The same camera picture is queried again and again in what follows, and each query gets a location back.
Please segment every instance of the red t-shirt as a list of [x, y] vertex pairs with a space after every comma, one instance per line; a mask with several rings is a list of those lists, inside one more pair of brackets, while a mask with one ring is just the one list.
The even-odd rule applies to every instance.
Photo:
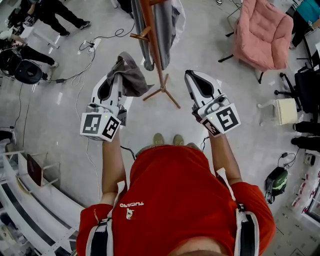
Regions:
[[[262, 254], [276, 231], [272, 213], [257, 186], [239, 182], [231, 187], [237, 203], [244, 204], [258, 220]], [[81, 212], [76, 240], [79, 256], [86, 254], [97, 218], [105, 219], [112, 208], [97, 204]], [[228, 188], [211, 174], [202, 152], [186, 146], [148, 149], [135, 160], [130, 188], [112, 212], [114, 255], [165, 256], [188, 239], [209, 237], [231, 256], [236, 208]]]

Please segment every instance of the wooden coat rack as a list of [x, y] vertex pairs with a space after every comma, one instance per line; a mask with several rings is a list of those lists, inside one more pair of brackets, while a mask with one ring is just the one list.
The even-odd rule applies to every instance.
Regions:
[[157, 34], [156, 34], [156, 26], [155, 26], [153, 11], [152, 11], [153, 5], [163, 3], [166, 0], [139, 0], [139, 1], [141, 5], [144, 23], [145, 23], [145, 29], [140, 34], [131, 33], [130, 37], [149, 42], [151, 55], [153, 57], [155, 67], [158, 72], [159, 81], [160, 81], [160, 88], [155, 92], [151, 93], [150, 95], [148, 95], [147, 97], [145, 97], [143, 100], [145, 101], [150, 97], [156, 95], [157, 93], [162, 92], [162, 93], [166, 93], [169, 96], [169, 98], [173, 101], [173, 103], [178, 107], [178, 109], [180, 109], [181, 108], [180, 105], [172, 97], [172, 95], [168, 92], [166, 88], [166, 83], [168, 81], [169, 74], [166, 74], [164, 78], [162, 73], [162, 66], [161, 66], [158, 40], [157, 40]]

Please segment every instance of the power strip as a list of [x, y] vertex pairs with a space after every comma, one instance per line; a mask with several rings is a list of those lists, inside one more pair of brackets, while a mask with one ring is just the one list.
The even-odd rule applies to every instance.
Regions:
[[92, 49], [92, 48], [90, 48], [89, 49], [89, 53], [91, 54], [93, 51], [96, 51], [97, 50], [97, 47], [98, 47], [98, 45], [100, 44], [100, 42], [101, 42], [101, 38], [97, 38], [97, 39], [95, 39], [92, 43], [94, 44], [94, 49]]

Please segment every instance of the gray cloth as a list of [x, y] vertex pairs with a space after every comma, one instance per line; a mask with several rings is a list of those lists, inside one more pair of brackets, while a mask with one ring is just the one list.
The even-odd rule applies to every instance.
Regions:
[[[140, 6], [140, 0], [131, 0], [131, 5], [136, 33], [140, 34], [146, 27]], [[165, 70], [170, 63], [170, 48], [176, 36], [175, 26], [180, 13], [172, 6], [171, 0], [153, 5], [152, 10], [161, 67], [162, 70]], [[148, 71], [154, 70], [154, 63], [151, 61], [149, 53], [149, 43], [144, 40], [139, 40], [139, 44], [145, 60], [143, 63], [145, 69]]]
[[119, 54], [116, 64], [106, 76], [109, 85], [112, 84], [117, 73], [122, 76], [122, 94], [125, 96], [140, 97], [153, 86], [153, 84], [147, 84], [140, 68], [129, 53], [125, 51]]

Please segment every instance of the tiled floor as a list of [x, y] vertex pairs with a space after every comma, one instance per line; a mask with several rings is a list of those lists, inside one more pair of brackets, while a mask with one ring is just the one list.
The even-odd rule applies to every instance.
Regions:
[[[242, 125], [227, 134], [235, 157], [239, 163], [244, 181], [258, 185], [264, 190], [264, 180], [277, 166], [278, 157], [283, 152], [295, 153], [297, 148], [290, 140], [295, 132], [290, 125], [273, 127], [259, 126], [261, 118], [271, 115], [271, 108], [260, 111], [257, 103], [275, 99], [273, 91], [282, 87], [279, 78], [280, 71], [268, 71], [259, 85], [254, 70], [232, 58], [224, 63], [218, 60], [231, 54], [232, 36], [227, 16], [236, 7], [233, 2], [224, 0], [218, 6], [214, 0], [183, 0], [186, 12], [185, 31], [176, 47], [171, 50], [171, 62], [166, 69], [169, 73], [168, 90], [181, 105], [181, 109], [169, 100], [165, 94], [158, 94], [147, 101], [135, 98], [127, 116], [127, 126], [121, 131], [121, 144], [137, 152], [140, 148], [152, 142], [153, 134], [161, 132], [166, 141], [172, 141], [175, 134], [182, 134], [185, 142], [195, 142], [198, 146], [207, 132], [191, 115], [191, 100], [185, 81], [185, 70], [198, 70], [223, 81], [222, 90], [235, 103]], [[274, 3], [286, 11], [291, 2], [278, 1]], [[120, 8], [114, 9], [109, 0], [70, 0], [67, 7], [77, 16], [90, 20], [92, 26], [79, 31], [70, 23], [61, 23], [71, 32], [68, 38], [60, 38], [59, 49], [50, 54], [60, 63], [54, 72], [53, 79], [68, 78], [81, 71], [90, 62], [90, 57], [81, 52], [79, 45], [84, 40], [96, 36], [112, 36], [117, 29], [128, 32], [134, 21]], [[38, 21], [36, 28], [55, 38], [58, 34], [49, 26]], [[49, 46], [36, 38], [29, 45], [40, 52], [47, 53]], [[90, 102], [92, 89], [115, 63], [117, 56], [127, 51], [137, 64], [141, 62], [142, 54], [136, 39], [129, 36], [123, 38], [103, 39], [100, 43], [94, 62], [85, 72], [85, 83], [79, 94], [77, 109], [82, 113]], [[304, 55], [303, 46], [289, 52], [289, 68], [285, 70], [292, 80], [294, 72], [303, 65], [297, 56]], [[147, 82], [159, 86], [156, 71], [146, 71], [140, 66]], [[10, 126], [19, 113], [19, 91], [21, 83], [5, 80], [0, 87], [0, 126]], [[21, 91], [21, 115], [16, 123], [18, 146], [23, 145], [25, 119], [24, 149], [27, 152], [49, 152], [49, 162], [61, 162], [60, 170], [48, 170], [46, 176], [59, 178], [59, 188], [83, 206], [89, 206], [98, 201], [96, 172], [86, 156], [87, 139], [79, 135], [80, 121], [76, 114], [76, 98], [82, 86], [72, 87], [71, 82], [55, 84], [40, 82], [32, 91], [32, 85], [23, 85]], [[205, 155], [211, 159], [209, 143], [205, 147]], [[101, 180], [102, 144], [89, 141], [88, 154], [96, 164], [98, 179]], [[126, 171], [129, 172], [133, 163], [129, 152], [123, 151]], [[287, 192], [277, 197], [271, 205], [275, 212], [290, 196], [302, 169], [302, 154], [289, 171]]]

